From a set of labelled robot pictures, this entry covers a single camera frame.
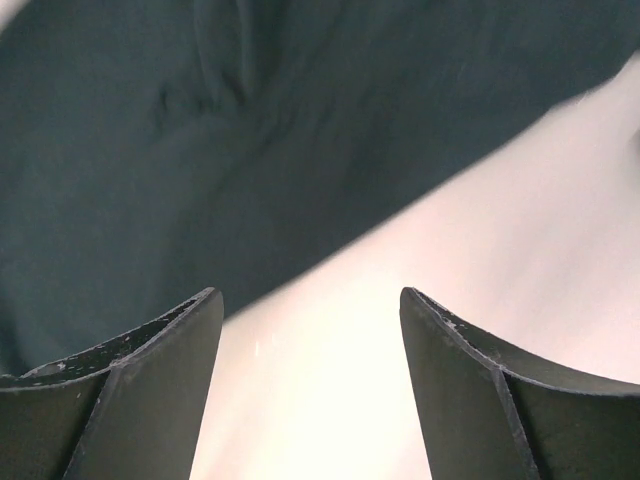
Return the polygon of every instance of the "white surface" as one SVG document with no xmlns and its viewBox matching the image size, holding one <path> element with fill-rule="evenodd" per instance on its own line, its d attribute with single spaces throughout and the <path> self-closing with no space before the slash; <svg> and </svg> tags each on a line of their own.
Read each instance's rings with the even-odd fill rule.
<svg viewBox="0 0 640 480">
<path fill-rule="evenodd" d="M 428 476 L 398 299 L 640 383 L 640 61 L 226 325 L 192 480 Z"/>
</svg>

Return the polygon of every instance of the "dark teal fabric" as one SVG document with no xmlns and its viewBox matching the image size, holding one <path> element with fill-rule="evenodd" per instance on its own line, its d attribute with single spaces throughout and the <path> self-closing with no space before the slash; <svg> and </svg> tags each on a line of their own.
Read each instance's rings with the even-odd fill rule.
<svg viewBox="0 0 640 480">
<path fill-rule="evenodd" d="M 33 0 L 0 37 L 0 351 L 232 314 L 614 75 L 637 0 Z"/>
</svg>

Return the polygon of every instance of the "cloth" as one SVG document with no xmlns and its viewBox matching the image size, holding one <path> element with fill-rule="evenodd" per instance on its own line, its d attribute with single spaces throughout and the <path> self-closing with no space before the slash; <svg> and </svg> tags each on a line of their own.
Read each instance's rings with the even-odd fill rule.
<svg viewBox="0 0 640 480">
<path fill-rule="evenodd" d="M 232 314 L 614 75 L 640 4 L 33 0 L 0 37 L 0 351 Z"/>
</svg>

